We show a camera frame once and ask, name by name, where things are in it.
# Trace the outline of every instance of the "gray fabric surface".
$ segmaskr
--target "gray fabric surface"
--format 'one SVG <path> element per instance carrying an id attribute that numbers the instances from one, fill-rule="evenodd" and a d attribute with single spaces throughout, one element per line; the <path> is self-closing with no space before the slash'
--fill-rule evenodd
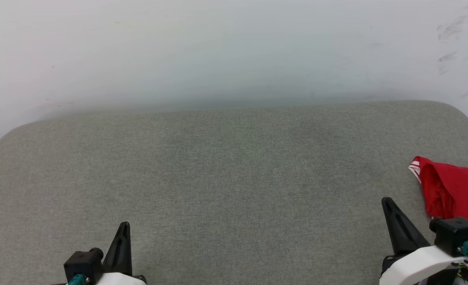
<path id="1" fill-rule="evenodd" d="M 406 101 L 22 126 L 0 141 L 0 284 L 64 281 L 124 220 L 149 284 L 377 284 L 382 197 L 433 237 L 416 155 L 468 166 L 467 117 Z"/>

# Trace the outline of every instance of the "folded red fabric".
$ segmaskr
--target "folded red fabric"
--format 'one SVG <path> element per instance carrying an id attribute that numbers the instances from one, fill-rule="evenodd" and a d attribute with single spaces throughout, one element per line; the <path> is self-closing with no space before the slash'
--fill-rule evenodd
<path id="1" fill-rule="evenodd" d="M 422 184 L 427 213 L 432 217 L 468 219 L 468 168 L 417 156 L 409 166 Z"/>

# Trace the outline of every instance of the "white wall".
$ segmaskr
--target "white wall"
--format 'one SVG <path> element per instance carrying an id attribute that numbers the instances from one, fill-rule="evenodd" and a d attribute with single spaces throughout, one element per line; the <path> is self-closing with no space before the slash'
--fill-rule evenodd
<path id="1" fill-rule="evenodd" d="M 0 0 L 0 137 L 86 110 L 395 99 L 468 116 L 468 0 Z"/>

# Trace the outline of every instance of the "red garment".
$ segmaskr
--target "red garment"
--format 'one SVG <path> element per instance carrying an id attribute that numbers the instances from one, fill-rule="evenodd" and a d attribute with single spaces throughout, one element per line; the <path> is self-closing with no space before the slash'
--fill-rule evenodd
<path id="1" fill-rule="evenodd" d="M 417 156 L 409 169 L 421 181 L 427 213 L 432 217 L 468 220 L 468 168 Z"/>

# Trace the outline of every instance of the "red cloth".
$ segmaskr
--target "red cloth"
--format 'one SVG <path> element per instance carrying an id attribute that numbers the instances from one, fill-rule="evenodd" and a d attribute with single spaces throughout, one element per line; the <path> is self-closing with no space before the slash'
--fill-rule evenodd
<path id="1" fill-rule="evenodd" d="M 413 160 L 410 169 L 422 183 L 427 213 L 432 217 L 468 220 L 468 168 L 420 156 Z"/>

